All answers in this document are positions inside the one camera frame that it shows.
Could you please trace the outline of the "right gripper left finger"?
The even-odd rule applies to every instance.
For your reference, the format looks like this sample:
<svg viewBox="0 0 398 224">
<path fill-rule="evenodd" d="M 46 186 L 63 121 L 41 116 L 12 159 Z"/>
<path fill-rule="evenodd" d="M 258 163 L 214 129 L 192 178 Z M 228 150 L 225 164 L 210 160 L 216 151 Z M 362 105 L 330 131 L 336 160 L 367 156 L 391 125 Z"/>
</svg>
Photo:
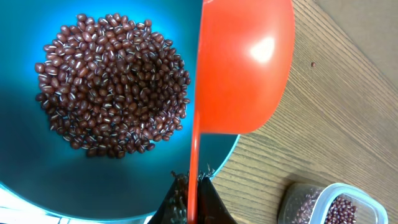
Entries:
<svg viewBox="0 0 398 224">
<path fill-rule="evenodd" d="M 188 175 L 171 175 L 174 181 L 148 224 L 187 224 Z"/>
</svg>

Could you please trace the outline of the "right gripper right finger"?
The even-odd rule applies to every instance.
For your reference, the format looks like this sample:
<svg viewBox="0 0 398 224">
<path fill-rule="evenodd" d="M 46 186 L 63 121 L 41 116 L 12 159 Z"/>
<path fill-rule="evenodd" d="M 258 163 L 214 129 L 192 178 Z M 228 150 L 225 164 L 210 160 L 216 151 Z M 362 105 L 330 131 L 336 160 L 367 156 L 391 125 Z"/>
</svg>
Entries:
<svg viewBox="0 0 398 224">
<path fill-rule="evenodd" d="M 237 224 L 217 193 L 211 178 L 215 170 L 198 176 L 198 223 L 199 224 Z"/>
</svg>

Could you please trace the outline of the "red scoop blue handle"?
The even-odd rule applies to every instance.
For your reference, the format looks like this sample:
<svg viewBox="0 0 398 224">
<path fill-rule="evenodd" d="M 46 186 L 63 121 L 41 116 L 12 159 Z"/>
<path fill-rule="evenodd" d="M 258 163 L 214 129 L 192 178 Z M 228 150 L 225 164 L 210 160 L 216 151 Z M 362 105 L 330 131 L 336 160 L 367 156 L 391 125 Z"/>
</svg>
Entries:
<svg viewBox="0 0 398 224">
<path fill-rule="evenodd" d="M 246 134 L 272 116 L 294 52 L 291 0 L 204 1 L 198 43 L 187 221 L 197 222 L 203 133 Z"/>
</svg>

